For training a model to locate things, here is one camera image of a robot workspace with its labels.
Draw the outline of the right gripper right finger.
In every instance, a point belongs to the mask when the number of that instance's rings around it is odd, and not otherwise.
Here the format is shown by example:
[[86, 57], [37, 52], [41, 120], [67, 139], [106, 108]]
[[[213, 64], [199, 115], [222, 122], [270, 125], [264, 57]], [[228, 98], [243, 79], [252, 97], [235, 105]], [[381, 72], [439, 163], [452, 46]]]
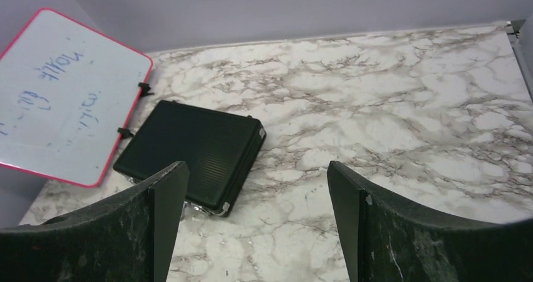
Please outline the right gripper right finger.
[[338, 161], [327, 169], [351, 281], [531, 281], [532, 220], [494, 224], [447, 214]]

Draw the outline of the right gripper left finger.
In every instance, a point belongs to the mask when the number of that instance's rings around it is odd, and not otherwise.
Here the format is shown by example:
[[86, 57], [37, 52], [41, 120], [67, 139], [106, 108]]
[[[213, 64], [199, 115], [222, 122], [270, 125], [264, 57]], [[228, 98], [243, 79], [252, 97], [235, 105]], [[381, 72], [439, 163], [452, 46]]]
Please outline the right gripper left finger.
[[165, 281], [189, 180], [178, 161], [40, 225], [1, 230], [2, 281]]

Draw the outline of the black poker case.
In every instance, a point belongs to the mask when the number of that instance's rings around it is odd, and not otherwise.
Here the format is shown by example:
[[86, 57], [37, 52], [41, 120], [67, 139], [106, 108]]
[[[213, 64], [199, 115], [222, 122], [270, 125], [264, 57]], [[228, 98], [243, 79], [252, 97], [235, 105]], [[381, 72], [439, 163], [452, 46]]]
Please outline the black poker case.
[[186, 201], [227, 217], [266, 136], [261, 121], [251, 116], [161, 100], [113, 168], [140, 182], [182, 161], [189, 168]]

